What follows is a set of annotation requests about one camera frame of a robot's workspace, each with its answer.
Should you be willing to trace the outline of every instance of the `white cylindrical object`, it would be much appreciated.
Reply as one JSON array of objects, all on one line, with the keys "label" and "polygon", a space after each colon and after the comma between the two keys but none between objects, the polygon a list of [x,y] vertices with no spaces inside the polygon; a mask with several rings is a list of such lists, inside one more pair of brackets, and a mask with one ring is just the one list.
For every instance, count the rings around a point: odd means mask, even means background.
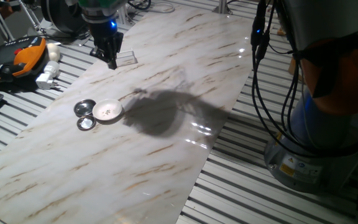
[{"label": "white cylindrical object", "polygon": [[55,62],[55,61],[50,61],[48,62],[48,64],[45,66],[44,68],[44,72],[46,74],[49,74],[52,78],[55,78],[56,75],[59,72],[59,63]]}]

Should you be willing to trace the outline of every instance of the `clear plastic piece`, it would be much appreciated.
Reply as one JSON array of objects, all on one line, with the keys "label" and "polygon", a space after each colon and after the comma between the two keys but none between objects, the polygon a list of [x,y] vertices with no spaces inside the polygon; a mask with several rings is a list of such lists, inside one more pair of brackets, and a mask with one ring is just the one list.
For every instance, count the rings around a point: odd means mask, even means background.
[{"label": "clear plastic piece", "polygon": [[121,51],[117,54],[117,66],[122,67],[126,65],[133,65],[137,63],[135,52],[133,49]]}]

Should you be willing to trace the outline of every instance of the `white plug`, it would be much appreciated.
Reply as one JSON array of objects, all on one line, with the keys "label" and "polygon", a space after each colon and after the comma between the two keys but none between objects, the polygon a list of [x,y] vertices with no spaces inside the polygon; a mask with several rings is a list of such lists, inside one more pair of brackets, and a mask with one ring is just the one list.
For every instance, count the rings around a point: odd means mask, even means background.
[{"label": "white plug", "polygon": [[37,79],[36,84],[41,90],[49,90],[56,87],[53,78],[49,74],[42,73]]},{"label": "white plug", "polygon": [[59,63],[57,62],[48,62],[47,66],[44,68],[44,73],[42,73],[35,81],[37,86],[42,90],[56,88],[57,84],[53,81],[53,78],[55,78],[59,72],[59,67]]}]

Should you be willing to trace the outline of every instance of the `warning label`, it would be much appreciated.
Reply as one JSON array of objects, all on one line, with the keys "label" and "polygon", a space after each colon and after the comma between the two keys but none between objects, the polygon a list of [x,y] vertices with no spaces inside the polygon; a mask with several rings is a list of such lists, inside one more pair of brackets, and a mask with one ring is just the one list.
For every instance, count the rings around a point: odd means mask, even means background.
[{"label": "warning label", "polygon": [[294,179],[307,183],[316,183],[320,176],[322,166],[311,165],[299,159],[286,155],[280,166],[280,170]]}]

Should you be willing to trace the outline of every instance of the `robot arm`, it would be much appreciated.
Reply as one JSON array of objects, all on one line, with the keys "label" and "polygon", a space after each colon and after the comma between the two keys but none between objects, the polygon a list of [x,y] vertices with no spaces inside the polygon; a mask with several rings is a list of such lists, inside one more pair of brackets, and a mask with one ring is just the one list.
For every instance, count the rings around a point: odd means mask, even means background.
[{"label": "robot arm", "polygon": [[95,48],[91,55],[106,62],[109,68],[117,68],[117,53],[121,49],[124,34],[117,31],[116,12],[126,0],[66,0],[69,6],[78,3],[83,19],[88,23]]}]

